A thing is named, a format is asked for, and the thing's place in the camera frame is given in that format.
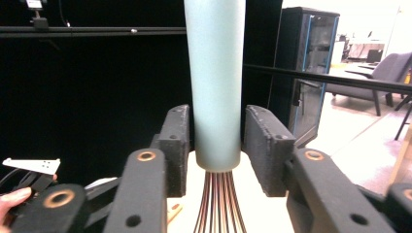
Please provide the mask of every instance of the metal bar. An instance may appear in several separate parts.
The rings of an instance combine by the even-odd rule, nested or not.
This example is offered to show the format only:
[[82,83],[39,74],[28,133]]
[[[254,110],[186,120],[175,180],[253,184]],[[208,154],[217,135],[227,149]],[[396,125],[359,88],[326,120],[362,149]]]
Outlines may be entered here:
[[161,150],[130,154],[103,232],[166,232],[165,174]]
[[185,27],[34,27],[0,26],[0,38],[105,37],[185,35]]
[[341,84],[365,89],[376,89],[393,93],[412,94],[412,85],[404,83],[389,83],[377,80],[358,80],[348,77],[337,77],[333,75],[321,75],[314,73],[304,73],[290,70],[283,70],[273,67],[244,64],[248,71],[255,71],[276,76],[278,79],[301,79],[307,81]]
[[48,188],[22,208],[13,232],[83,232],[88,217],[86,192],[77,184]]
[[112,208],[113,208],[113,202],[107,204],[103,208],[100,208],[98,211],[91,213],[88,216],[87,223],[85,225],[85,229],[88,229],[91,225],[93,225],[97,221],[103,219],[104,217],[107,217],[107,215],[110,213]]
[[[292,158],[292,173],[298,189],[291,188],[289,198],[294,198],[294,203],[306,203],[313,214],[308,228],[293,225],[296,232],[394,232],[325,153],[297,150]],[[304,196],[304,200],[296,199],[299,196]],[[290,203],[288,200],[289,212],[295,212]]]

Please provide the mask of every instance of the black cable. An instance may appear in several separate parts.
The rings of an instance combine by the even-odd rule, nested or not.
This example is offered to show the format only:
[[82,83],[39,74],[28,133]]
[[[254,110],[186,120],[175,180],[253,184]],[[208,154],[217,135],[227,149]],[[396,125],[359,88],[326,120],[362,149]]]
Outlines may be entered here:
[[14,169],[13,171],[11,171],[9,174],[7,174],[6,176],[4,176],[4,178],[0,181],[0,187],[12,176],[14,176],[16,173],[18,173],[19,171],[21,171],[19,168]]
[[24,175],[23,178],[21,178],[20,182],[18,184],[23,183],[29,176],[30,176],[31,172],[26,173],[26,175]]
[[58,0],[58,10],[60,12],[60,19],[63,22],[63,24],[67,27],[70,27],[70,23],[66,19],[64,19],[63,8],[61,7],[61,0]]

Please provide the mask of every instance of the black metal frame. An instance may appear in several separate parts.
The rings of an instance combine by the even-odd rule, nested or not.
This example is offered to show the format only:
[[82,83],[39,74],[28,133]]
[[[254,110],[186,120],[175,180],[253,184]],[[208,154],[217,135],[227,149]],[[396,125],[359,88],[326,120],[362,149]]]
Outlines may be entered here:
[[113,37],[182,35],[185,27],[0,27],[0,38],[57,38],[57,37]]
[[[19,209],[13,231],[166,232],[166,197],[186,190],[188,112],[189,106],[170,110],[151,147],[129,155],[121,179],[88,191],[50,187]],[[386,197],[362,189],[323,152],[296,148],[288,129],[258,106],[247,107],[245,128],[243,150],[266,195],[288,195],[295,232],[411,229],[412,183],[394,184]]]
[[274,76],[279,75],[279,78],[301,79],[301,80],[321,82],[321,83],[341,84],[341,85],[347,85],[347,86],[352,86],[352,87],[389,91],[392,93],[400,93],[400,94],[411,94],[412,93],[412,85],[404,84],[404,83],[388,83],[388,82],[377,81],[377,80],[358,80],[358,79],[353,79],[353,78],[348,78],[348,77],[303,73],[303,72],[283,70],[283,69],[267,67],[267,66],[249,65],[249,64],[244,64],[243,67],[244,69],[250,70],[250,71],[270,74]]

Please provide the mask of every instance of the wire bundle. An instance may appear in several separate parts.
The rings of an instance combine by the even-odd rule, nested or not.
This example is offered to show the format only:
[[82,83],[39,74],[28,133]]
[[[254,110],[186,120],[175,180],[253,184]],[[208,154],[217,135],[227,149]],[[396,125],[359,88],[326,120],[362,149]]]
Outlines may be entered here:
[[203,197],[194,233],[246,233],[232,172],[205,173]]

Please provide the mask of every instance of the light blue cylinder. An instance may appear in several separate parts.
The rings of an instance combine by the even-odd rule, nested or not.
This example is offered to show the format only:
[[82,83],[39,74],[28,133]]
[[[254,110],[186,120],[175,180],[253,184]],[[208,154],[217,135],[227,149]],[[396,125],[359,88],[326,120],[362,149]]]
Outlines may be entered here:
[[227,172],[240,162],[246,0],[185,0],[197,164]]

